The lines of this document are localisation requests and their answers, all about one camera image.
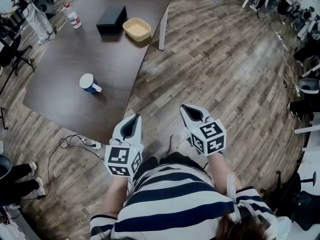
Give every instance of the mug handle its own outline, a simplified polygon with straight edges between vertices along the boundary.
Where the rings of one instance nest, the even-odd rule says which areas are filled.
[[[96,89],[96,91],[97,91],[98,93],[100,93],[100,92],[102,91],[102,88],[101,88],[100,86],[96,85],[95,83],[92,85],[92,87],[93,87],[94,89]]]

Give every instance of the white robot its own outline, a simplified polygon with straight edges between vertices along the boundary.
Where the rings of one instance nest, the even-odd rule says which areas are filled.
[[[196,105],[180,106],[180,114],[191,145],[205,156],[226,148],[226,129],[208,110]]]
[[[118,123],[110,145],[105,148],[104,164],[114,176],[133,178],[142,163],[142,117],[131,115]]]
[[[180,113],[191,139],[191,145],[205,156],[226,148],[226,130],[203,107],[180,106]],[[106,146],[104,164],[114,176],[130,177],[142,163],[142,117],[139,114],[123,119],[114,128],[110,145]]]

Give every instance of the hair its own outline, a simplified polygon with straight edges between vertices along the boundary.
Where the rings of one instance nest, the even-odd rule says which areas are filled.
[[[267,240],[266,226],[252,216],[234,222],[226,214],[218,223],[216,240]]]

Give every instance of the dark brown table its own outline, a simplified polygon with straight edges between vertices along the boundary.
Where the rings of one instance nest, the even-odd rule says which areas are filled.
[[[109,144],[115,125],[124,116],[151,38],[170,1],[79,0],[75,11],[82,26],[73,29],[67,22],[50,41],[23,104],[64,128]],[[114,5],[125,5],[128,19],[137,17],[147,22],[151,37],[137,43],[123,30],[118,36],[100,36],[96,23]],[[101,93],[90,94],[79,87],[85,73],[94,75]]]

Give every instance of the tan tray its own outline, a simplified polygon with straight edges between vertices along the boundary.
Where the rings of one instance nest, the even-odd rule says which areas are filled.
[[[141,42],[150,37],[151,27],[139,18],[131,18],[122,25],[124,31],[136,42]]]

